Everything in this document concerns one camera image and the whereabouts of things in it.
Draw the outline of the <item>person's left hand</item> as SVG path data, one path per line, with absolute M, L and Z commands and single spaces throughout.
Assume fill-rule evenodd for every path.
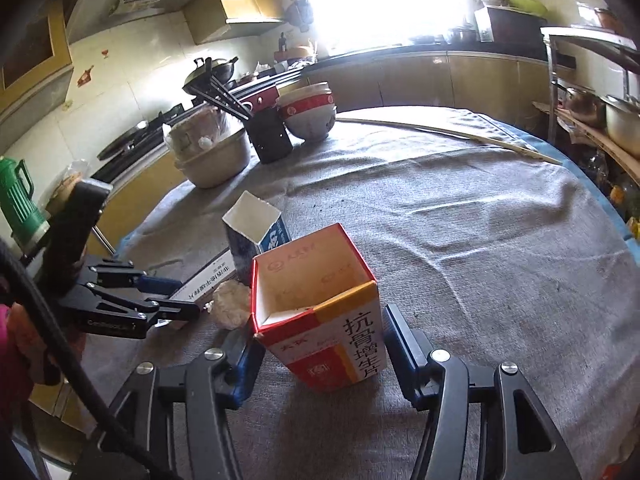
M 20 356 L 28 364 L 27 370 L 30 378 L 34 382 L 43 384 L 46 364 L 57 366 L 58 362 L 53 356 L 48 355 L 46 344 L 21 304 L 14 302 L 9 307 L 6 314 L 6 328 L 8 329 L 9 342 L 17 348 Z

